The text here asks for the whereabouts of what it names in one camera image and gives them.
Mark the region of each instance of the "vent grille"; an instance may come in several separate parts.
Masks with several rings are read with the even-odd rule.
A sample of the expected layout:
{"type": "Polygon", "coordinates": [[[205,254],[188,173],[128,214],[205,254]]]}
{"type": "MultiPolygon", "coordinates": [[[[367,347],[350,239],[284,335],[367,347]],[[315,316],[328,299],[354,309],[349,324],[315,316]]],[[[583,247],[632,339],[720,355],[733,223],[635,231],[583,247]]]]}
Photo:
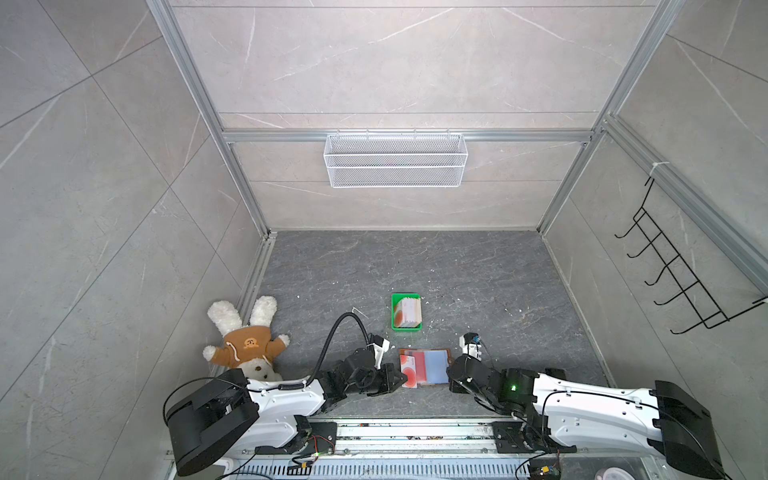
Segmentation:
{"type": "MultiPolygon", "coordinates": [[[[290,460],[254,460],[243,469],[238,480],[252,480],[248,474],[268,475],[275,480],[293,480],[309,476],[318,480],[367,478],[514,478],[515,469],[524,458],[321,458],[312,468],[289,470],[290,460]]],[[[528,478],[528,464],[518,470],[519,478],[528,478]]]]}

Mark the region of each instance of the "wire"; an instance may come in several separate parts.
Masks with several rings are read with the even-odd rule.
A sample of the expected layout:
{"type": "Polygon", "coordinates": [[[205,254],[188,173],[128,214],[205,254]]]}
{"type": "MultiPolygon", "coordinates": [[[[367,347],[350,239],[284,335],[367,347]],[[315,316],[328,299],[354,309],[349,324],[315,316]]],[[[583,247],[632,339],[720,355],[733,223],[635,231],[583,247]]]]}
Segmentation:
{"type": "Polygon", "coordinates": [[[480,338],[480,336],[478,336],[478,340],[480,341],[480,345],[482,345],[483,348],[485,348],[488,351],[488,356],[491,357],[491,367],[495,369],[496,362],[493,360],[493,355],[491,355],[491,349],[489,349],[488,346],[485,345],[485,342],[482,341],[482,338],[480,338]]]}
{"type": "Polygon", "coordinates": [[[327,438],[325,438],[322,435],[312,435],[312,437],[314,437],[314,439],[315,439],[315,452],[319,453],[319,450],[317,449],[317,439],[323,439],[326,442],[328,442],[331,445],[331,447],[333,447],[333,453],[336,453],[336,444],[335,443],[331,442],[330,440],[328,440],[327,438]]]}
{"type": "Polygon", "coordinates": [[[515,478],[516,478],[516,480],[520,480],[520,477],[518,477],[518,470],[520,470],[520,468],[523,468],[523,465],[525,465],[526,463],[530,463],[531,460],[533,460],[535,458],[539,458],[539,457],[543,457],[544,455],[548,455],[549,453],[550,452],[544,452],[544,453],[540,453],[538,455],[534,455],[531,458],[526,458],[525,461],[522,462],[520,465],[518,465],[518,467],[515,469],[515,478]]]}
{"type": "Polygon", "coordinates": [[[331,339],[333,339],[333,334],[336,333],[336,328],[339,327],[339,324],[344,320],[346,317],[351,316],[355,321],[357,322],[357,325],[360,327],[360,331],[362,332],[362,339],[364,341],[363,345],[368,345],[368,332],[366,332],[366,326],[362,324],[362,320],[360,317],[355,315],[352,312],[342,313],[342,315],[336,319],[335,323],[331,327],[331,331],[328,332],[328,336],[326,337],[326,342],[323,345],[323,350],[320,352],[320,357],[317,359],[317,363],[315,364],[315,369],[312,371],[312,375],[308,378],[306,381],[306,384],[309,385],[312,383],[312,381],[317,377],[317,374],[320,373],[320,367],[323,364],[323,360],[326,358],[326,353],[328,352],[328,347],[331,344],[331,339]]]}
{"type": "MultiPolygon", "coordinates": [[[[576,391],[576,390],[571,390],[570,392],[568,390],[555,390],[555,391],[551,392],[549,395],[547,395],[544,398],[544,402],[541,404],[541,416],[544,416],[544,409],[547,406],[547,400],[549,400],[549,397],[553,396],[556,393],[580,393],[582,395],[602,396],[602,397],[605,397],[607,399],[616,399],[616,400],[621,400],[622,402],[629,402],[629,400],[627,400],[625,398],[622,398],[620,396],[607,395],[605,393],[580,392],[580,391],[576,391]]],[[[672,420],[673,422],[677,423],[694,440],[694,442],[696,442],[696,445],[698,445],[699,449],[701,449],[702,455],[705,455],[705,459],[709,462],[709,459],[706,458],[707,451],[704,449],[704,446],[701,445],[701,442],[699,442],[699,439],[696,438],[694,433],[687,426],[685,426],[680,420],[676,419],[675,417],[673,417],[669,413],[666,413],[666,412],[660,410],[659,407],[657,407],[657,406],[649,405],[647,403],[642,403],[642,402],[639,402],[639,405],[646,406],[649,409],[654,409],[657,412],[659,412],[660,415],[666,415],[670,420],[672,420]]],[[[544,434],[544,426],[541,427],[541,433],[542,433],[542,435],[544,434]]],[[[715,471],[718,471],[720,468],[722,468],[719,465],[715,465],[713,462],[709,462],[709,464],[710,464],[710,467],[712,467],[715,471]]],[[[726,480],[732,480],[730,478],[730,476],[727,473],[725,473],[725,472],[723,472],[723,477],[726,480]]]]}
{"type": "MultiPolygon", "coordinates": [[[[215,480],[221,480],[222,478],[226,478],[226,477],[229,477],[230,475],[236,475],[238,472],[240,472],[240,469],[241,469],[242,467],[244,467],[245,465],[248,465],[248,462],[250,462],[251,460],[253,460],[254,458],[256,458],[256,453],[257,453],[258,451],[259,451],[259,449],[253,449],[253,455],[251,455],[251,456],[250,456],[250,458],[249,458],[249,459],[247,459],[247,460],[245,461],[245,463],[243,463],[241,466],[239,466],[239,467],[235,468],[235,469],[234,469],[232,472],[229,472],[229,473],[225,473],[224,475],[219,475],[219,476],[217,476],[217,477],[215,478],[215,480]]],[[[270,476],[267,476],[267,475],[264,475],[264,474],[262,474],[262,473],[249,473],[249,472],[248,472],[247,474],[248,474],[248,475],[258,475],[258,476],[260,476],[260,477],[268,478],[269,480],[274,480],[274,478],[272,478],[272,477],[270,477],[270,476]]]]}
{"type": "Polygon", "coordinates": [[[220,379],[220,378],[219,378],[219,377],[217,377],[217,376],[201,376],[201,377],[200,377],[200,378],[198,378],[198,379],[192,379],[192,380],[190,380],[189,382],[185,382],[185,383],[182,383],[181,385],[179,385],[178,387],[176,387],[176,389],[174,389],[174,391],[173,391],[173,392],[171,392],[171,393],[170,393],[170,395],[168,395],[168,397],[166,397],[166,399],[165,399],[165,402],[163,402],[163,421],[165,422],[165,426],[168,426],[168,418],[166,417],[165,408],[168,406],[168,400],[170,400],[171,396],[173,396],[173,395],[174,395],[174,393],[178,392],[179,390],[181,390],[183,387],[185,387],[185,386],[189,385],[190,383],[193,383],[193,382],[198,382],[198,381],[200,381],[200,380],[218,380],[219,382],[229,383],[231,386],[235,386],[235,387],[237,387],[238,389],[241,389],[241,390],[243,390],[244,392],[253,391],[253,390],[248,390],[248,389],[247,389],[247,388],[245,388],[244,386],[242,386],[242,385],[238,385],[238,384],[236,384],[235,382],[230,382],[229,380],[220,379]]]}

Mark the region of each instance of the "gray tile wall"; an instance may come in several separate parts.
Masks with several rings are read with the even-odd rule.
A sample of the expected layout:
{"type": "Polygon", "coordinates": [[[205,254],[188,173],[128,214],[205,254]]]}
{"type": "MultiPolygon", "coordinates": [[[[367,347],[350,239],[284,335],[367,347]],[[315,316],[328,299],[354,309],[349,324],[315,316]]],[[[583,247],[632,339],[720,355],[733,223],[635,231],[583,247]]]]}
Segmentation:
{"type": "Polygon", "coordinates": [[[689,0],[621,117],[768,251],[768,2],[689,0]]]}
{"type": "MultiPolygon", "coordinates": [[[[591,128],[655,2],[176,0],[228,128],[591,128]]],[[[272,228],[538,224],[577,144],[472,144],[455,189],[329,187],[321,144],[238,144],[272,228]]]]}
{"type": "Polygon", "coordinates": [[[462,185],[331,188],[323,143],[235,145],[272,228],[533,230],[579,143],[474,142],[462,185]]]}
{"type": "MultiPolygon", "coordinates": [[[[688,0],[620,111],[765,250],[767,5],[759,0],[688,0]]],[[[768,369],[768,306],[716,329],[699,326],[680,336],[670,333],[694,324],[695,312],[682,297],[655,305],[652,300],[661,303],[679,289],[668,273],[655,286],[644,284],[653,281],[662,264],[648,253],[627,258],[626,253],[643,246],[637,231],[623,240],[614,237],[631,225],[645,179],[619,147],[605,141],[548,235],[554,256],[617,382],[681,378],[683,387],[713,413],[720,452],[735,461],[728,472],[734,478],[768,478],[768,380],[763,374],[768,369]]],[[[724,311],[733,315],[760,298],[690,218],[654,189],[648,210],[724,311]]],[[[692,282],[689,276],[684,285],[692,282]]],[[[702,314],[717,311],[697,288],[691,296],[702,314]]]]}
{"type": "Polygon", "coordinates": [[[0,4],[0,478],[158,478],[255,226],[146,4],[0,4]]]}
{"type": "MultiPolygon", "coordinates": [[[[765,478],[766,417],[757,412],[768,408],[763,394],[768,382],[761,375],[768,369],[763,348],[768,306],[715,329],[699,326],[684,335],[670,332],[698,322],[696,313],[682,297],[655,305],[654,300],[662,303],[679,289],[668,273],[655,286],[644,283],[653,282],[664,264],[650,249],[638,258],[627,257],[645,245],[641,233],[635,230],[624,239],[614,236],[631,226],[646,193],[646,179],[606,139],[547,241],[616,384],[651,387],[655,379],[677,383],[712,412],[720,453],[731,476],[765,478]]],[[[650,192],[646,208],[726,313],[733,315],[760,298],[756,287],[658,186],[650,192]]],[[[669,251],[663,244],[659,247],[662,254],[669,251]]],[[[681,273],[677,266],[676,273],[681,273]]],[[[684,283],[693,282],[691,278],[684,283]]],[[[705,315],[713,313],[714,307],[697,288],[690,290],[694,302],[705,315]]]]}
{"type": "Polygon", "coordinates": [[[175,3],[225,127],[261,128],[591,127],[655,4],[175,3]]]}

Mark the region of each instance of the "brown hoodie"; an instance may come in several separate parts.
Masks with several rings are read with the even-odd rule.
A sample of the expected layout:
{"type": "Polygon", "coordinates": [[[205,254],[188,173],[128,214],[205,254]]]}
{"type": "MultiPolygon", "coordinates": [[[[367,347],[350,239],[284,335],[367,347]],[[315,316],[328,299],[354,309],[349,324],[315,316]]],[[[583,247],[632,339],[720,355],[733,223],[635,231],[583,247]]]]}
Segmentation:
{"type": "Polygon", "coordinates": [[[224,337],[224,348],[216,347],[211,363],[231,369],[253,359],[272,363],[286,349],[281,339],[272,340],[268,326],[246,326],[229,332],[224,337]]]}

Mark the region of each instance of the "red wire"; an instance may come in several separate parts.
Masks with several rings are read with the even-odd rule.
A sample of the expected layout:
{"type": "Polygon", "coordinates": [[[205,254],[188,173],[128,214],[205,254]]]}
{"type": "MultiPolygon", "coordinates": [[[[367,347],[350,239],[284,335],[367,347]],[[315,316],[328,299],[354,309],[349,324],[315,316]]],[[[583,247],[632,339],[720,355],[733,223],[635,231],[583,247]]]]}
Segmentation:
{"type": "Polygon", "coordinates": [[[321,439],[325,440],[326,442],[328,442],[333,447],[333,452],[336,453],[336,444],[335,443],[331,442],[330,440],[328,440],[327,438],[325,438],[324,436],[321,436],[321,435],[312,435],[312,437],[314,437],[314,439],[315,439],[315,452],[319,453],[319,450],[317,449],[317,439],[321,438],[321,439]]]}

